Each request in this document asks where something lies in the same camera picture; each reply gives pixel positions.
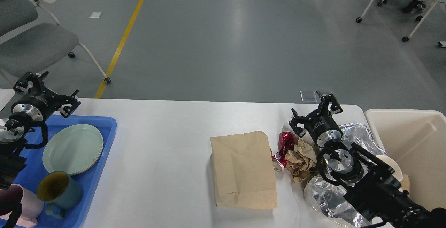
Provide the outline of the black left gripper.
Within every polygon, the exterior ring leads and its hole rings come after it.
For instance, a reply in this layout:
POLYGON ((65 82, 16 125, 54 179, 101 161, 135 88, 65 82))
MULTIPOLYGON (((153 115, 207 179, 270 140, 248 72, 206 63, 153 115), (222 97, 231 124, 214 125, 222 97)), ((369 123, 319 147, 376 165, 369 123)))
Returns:
POLYGON ((24 113, 32 121, 45 122, 56 110, 62 117, 68 118, 81 102, 77 98, 79 90, 75 90, 71 95, 57 95, 47 89, 43 79, 48 76, 49 71, 43 74, 25 73, 13 85, 16 93, 26 93, 19 101, 11 106, 11 113, 24 113))

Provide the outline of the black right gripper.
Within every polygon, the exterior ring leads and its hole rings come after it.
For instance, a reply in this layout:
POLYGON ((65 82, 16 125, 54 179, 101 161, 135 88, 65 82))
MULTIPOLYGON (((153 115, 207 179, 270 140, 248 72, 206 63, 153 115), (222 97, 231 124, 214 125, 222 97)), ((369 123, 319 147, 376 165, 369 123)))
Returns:
POLYGON ((316 93, 320 98, 320 103, 315 110, 316 117, 311 117, 309 120, 309 117, 299 116, 297 111, 291 108, 293 117, 289 125, 300 138, 303 138, 308 131, 314 144, 323 148, 327 142, 341 141, 343 133, 333 119, 333 115, 343 113, 344 110, 333 93, 323 94, 320 91, 316 93), (298 127, 298 124, 303 124, 304 127, 298 127))

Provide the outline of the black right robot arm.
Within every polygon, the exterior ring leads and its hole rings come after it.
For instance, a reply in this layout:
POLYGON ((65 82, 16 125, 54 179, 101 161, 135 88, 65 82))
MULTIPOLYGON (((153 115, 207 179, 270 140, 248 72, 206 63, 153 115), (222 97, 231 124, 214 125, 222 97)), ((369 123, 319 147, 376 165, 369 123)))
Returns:
POLYGON ((333 94, 317 93, 320 103, 317 109, 300 116, 295 109, 289 121, 297 136, 309 133, 319 147, 316 168, 322 178, 335 186, 342 186, 344 199, 368 221, 380 217, 381 222, 395 228, 445 227, 445 209, 437 207, 428 211, 400 191, 401 184, 393 176, 395 170, 359 144, 346 146, 341 140, 343 133, 333 115, 343 112, 333 94))

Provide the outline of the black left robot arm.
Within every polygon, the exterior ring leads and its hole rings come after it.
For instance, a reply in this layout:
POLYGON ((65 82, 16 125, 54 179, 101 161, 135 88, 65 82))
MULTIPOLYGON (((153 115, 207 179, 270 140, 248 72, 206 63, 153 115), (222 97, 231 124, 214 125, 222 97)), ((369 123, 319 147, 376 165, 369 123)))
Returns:
POLYGON ((1 189, 8 190, 18 174, 26 168, 26 158, 20 153, 24 149, 38 150, 49 142, 46 121, 54 112, 69 117, 80 105, 79 90, 71 95, 59 95, 43 82, 49 72, 25 73, 13 85, 17 93, 24 96, 11 106, 11 115, 1 119, 1 189))

